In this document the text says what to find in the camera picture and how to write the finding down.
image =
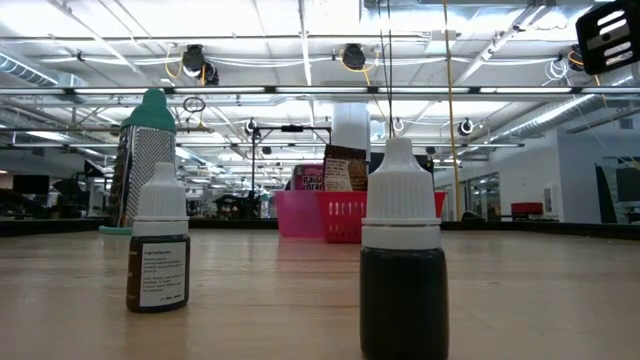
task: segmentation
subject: hanging wire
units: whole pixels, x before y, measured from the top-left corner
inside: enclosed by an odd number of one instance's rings
[[[380,23],[382,23],[382,10],[380,10],[380,0],[377,0],[377,5],[378,5],[378,19],[380,21]],[[384,48],[385,48],[385,44],[384,44],[384,33],[382,32],[382,27],[380,27],[380,47],[382,48],[382,66],[384,69],[384,83],[385,83],[385,87],[387,90],[387,99],[389,100],[389,110],[391,110],[391,97],[390,97],[390,89],[389,89],[389,78],[387,77],[387,60],[386,60],[386,55],[384,53]],[[389,113],[389,137],[395,137],[396,133],[395,130],[393,129],[393,120],[391,118],[391,113]]]
[[[393,121],[393,41],[391,39],[391,2],[387,1],[387,21],[389,24],[389,121]]]
[[[169,55],[171,54],[171,49],[167,49],[167,59],[169,59]],[[178,73],[177,74],[173,74],[170,70],[169,70],[169,62],[165,62],[164,63],[164,70],[167,72],[167,75],[169,75],[169,77],[177,79],[180,74],[182,74],[182,55],[180,55],[180,67],[178,68]]]
[[[451,66],[451,47],[449,46],[449,14],[447,5],[447,0],[442,0],[442,6],[444,7],[444,35],[447,50],[447,81],[449,88],[449,136],[451,139],[451,154],[453,155],[453,187],[456,198],[456,220],[461,220],[462,204],[460,202],[460,188],[458,186],[458,152],[456,151],[456,142],[453,130],[453,69]]]

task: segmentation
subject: metal pole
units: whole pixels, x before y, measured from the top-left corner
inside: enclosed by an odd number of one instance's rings
[[[91,133],[91,132],[95,132],[95,133],[101,133],[101,132],[118,132],[118,129],[110,129],[110,128],[104,128],[104,127],[86,127],[86,128],[82,128],[82,127],[73,127],[73,128],[37,128],[37,127],[33,127],[33,128],[2,128],[0,127],[0,133],[3,132],[17,132],[17,133],[25,133],[25,132],[30,132],[30,131],[38,131],[38,132],[51,132],[51,133]],[[187,128],[178,128],[176,129],[177,132],[212,132],[211,129],[200,129],[200,128],[193,128],[193,129],[187,129]]]
[[[251,194],[256,186],[256,136],[255,130],[251,132]]]

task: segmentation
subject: pink bin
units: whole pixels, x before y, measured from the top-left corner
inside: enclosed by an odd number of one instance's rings
[[[360,244],[362,218],[367,215],[367,192],[316,192],[328,243]]]
[[[280,236],[323,238],[322,216],[315,191],[278,191],[276,210]]]

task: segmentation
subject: ceiling pipe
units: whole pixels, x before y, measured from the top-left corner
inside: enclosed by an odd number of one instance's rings
[[[462,72],[462,74],[454,81],[453,85],[458,86],[464,81],[468,80],[471,75],[473,75],[482,65],[488,62],[502,47],[509,42],[518,32],[520,26],[524,22],[528,22],[532,20],[532,17],[535,16],[537,12],[539,12],[540,7],[527,7],[511,24],[511,27],[501,35],[495,35],[491,42],[482,50],[480,53],[471,61],[471,63],[467,66],[467,68]],[[424,108],[420,111],[418,116],[413,119],[414,122],[420,122],[422,118],[427,115],[429,109],[435,105],[436,102],[431,101],[427,103]],[[400,133],[400,136],[406,134],[411,128],[413,124],[407,124],[404,130]]]
[[[17,103],[23,105],[31,105],[33,104],[32,99],[29,100],[21,100],[16,99]],[[268,101],[242,101],[242,100],[229,100],[229,101],[211,101],[207,100],[207,105],[209,106],[277,106],[287,101],[287,98],[283,96],[275,96]],[[167,99],[167,106],[182,108],[183,100],[174,100]],[[136,107],[142,104],[142,98],[139,99],[107,99],[107,100],[98,100],[89,98],[83,103],[66,103],[59,101],[51,101],[48,99],[44,99],[38,101],[39,108],[128,108],[128,107]]]
[[[592,121],[592,122],[590,122],[588,124],[576,126],[573,129],[567,130],[566,133],[567,134],[571,134],[571,135],[579,134],[579,133],[581,133],[583,131],[587,131],[587,130],[591,130],[591,129],[597,128],[598,126],[602,126],[602,125],[605,125],[605,124],[610,124],[612,122],[616,122],[618,120],[622,120],[624,118],[628,118],[629,116],[633,116],[633,115],[635,115],[637,113],[640,113],[640,108],[631,107],[630,109],[626,109],[626,110],[624,110],[622,112],[616,113],[616,114],[614,114],[612,116],[609,116],[609,117],[606,117],[604,119],[595,120],[595,121]]]
[[[611,80],[606,81],[603,86],[640,85],[640,79],[634,78],[633,70],[614,73],[614,76]],[[573,96],[563,102],[547,103],[511,121],[506,126],[498,130],[493,130],[491,136],[483,136],[476,139],[475,142],[491,144],[493,142],[509,140],[513,137],[526,138],[539,135],[546,130],[602,109],[603,107],[605,107],[605,103],[602,97],[595,94]]]
[[[0,46],[0,72],[13,75],[37,87],[87,86],[86,81],[74,74],[46,69],[3,46]],[[86,100],[81,96],[67,97],[67,100],[69,99],[76,104],[81,104]]]
[[[49,4],[53,5],[53,7],[55,7],[58,11],[60,11],[61,13],[63,13],[68,18],[72,19],[73,21],[75,21],[78,25],[80,25],[83,28],[85,28],[89,33],[91,33],[91,37],[95,41],[100,43],[105,49],[107,49],[107,51],[109,51],[115,57],[120,59],[122,62],[126,63],[127,66],[129,66],[129,68],[131,68],[131,70],[133,70],[133,72],[139,74],[141,77],[143,77],[149,83],[155,84],[155,82],[153,80],[151,80],[149,77],[147,77],[144,74],[144,72],[142,72],[142,70],[140,70],[140,68],[138,66],[134,65],[129,60],[127,60],[127,58],[125,58],[120,52],[118,52],[118,50],[116,50],[107,41],[105,41],[100,35],[98,35],[98,33],[95,32],[89,25],[85,24],[82,20],[80,20],[80,18],[78,18],[77,16],[73,15],[73,11],[68,5],[60,4],[56,0],[48,0],[48,2],[49,2]]]
[[[11,126],[14,126],[14,127],[10,128],[10,127],[5,127],[5,125],[0,125],[0,133],[27,133],[28,135],[31,135],[29,133],[66,133],[67,132],[67,131],[60,131],[60,130],[64,130],[60,128],[46,127],[46,126],[49,126],[47,125],[48,123],[51,123],[53,121],[55,121],[58,124],[62,124],[62,125],[65,124],[64,121],[62,121],[61,119],[51,117],[49,114],[46,114],[46,115],[47,116],[42,116],[39,113],[31,113],[28,110],[20,110],[20,108],[2,109],[0,111],[0,120],[4,124],[11,124]],[[41,124],[41,126],[45,126],[45,127],[34,127],[34,122]],[[84,132],[81,132],[81,131],[78,131],[77,133],[83,133],[83,137],[79,139],[70,137],[70,139],[74,139],[79,142],[87,141],[87,139],[90,139],[93,141],[100,141],[100,142],[104,141],[99,137],[89,136],[87,134],[84,134]]]
[[[229,120],[227,115],[225,115],[225,113],[223,113],[222,110],[220,110],[216,106],[207,106],[207,109],[209,109],[220,120],[222,120],[225,123],[227,123],[227,125],[226,125],[227,129],[229,129],[231,131],[231,133],[233,135],[235,135],[238,139],[241,139],[242,141],[248,141],[247,137],[233,125],[233,122],[231,122],[231,120]]]
[[[425,38],[419,34],[398,34],[393,36],[393,41],[418,41],[425,42]],[[111,45],[118,44],[130,44],[132,39],[130,37],[104,37],[104,42]],[[307,35],[308,40],[371,40],[379,41],[380,34],[343,34],[343,35]],[[300,40],[300,34],[283,34],[283,35],[223,35],[223,36],[160,36],[160,37],[141,37],[135,36],[133,40],[137,43],[213,43],[222,40],[233,41],[276,41],[276,40]],[[98,41],[93,37],[56,37],[55,39],[49,37],[0,37],[0,43],[4,44],[52,44],[55,42],[60,43],[86,43]]]

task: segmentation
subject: table surface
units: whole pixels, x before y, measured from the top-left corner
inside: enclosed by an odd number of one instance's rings
[[[191,300],[125,307],[128,238],[0,239],[3,359],[361,359],[358,245],[193,230]],[[443,232],[450,359],[640,358],[640,243]]]

